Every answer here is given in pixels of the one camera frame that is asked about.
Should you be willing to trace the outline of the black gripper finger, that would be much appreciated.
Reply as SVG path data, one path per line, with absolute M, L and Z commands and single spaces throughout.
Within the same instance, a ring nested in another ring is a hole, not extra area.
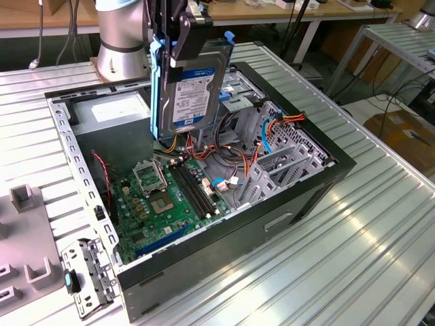
M 213 21 L 208 14 L 200 12 L 198 18 L 190 12 L 179 15 L 179 37 L 168 54 L 166 82 L 181 80 L 182 68 L 188 60 L 198 57 L 212 27 Z
M 153 1 L 154 36 L 158 41 L 164 41 L 164 50 L 170 54 L 171 42 L 169 37 L 171 2 L 167 0 Z

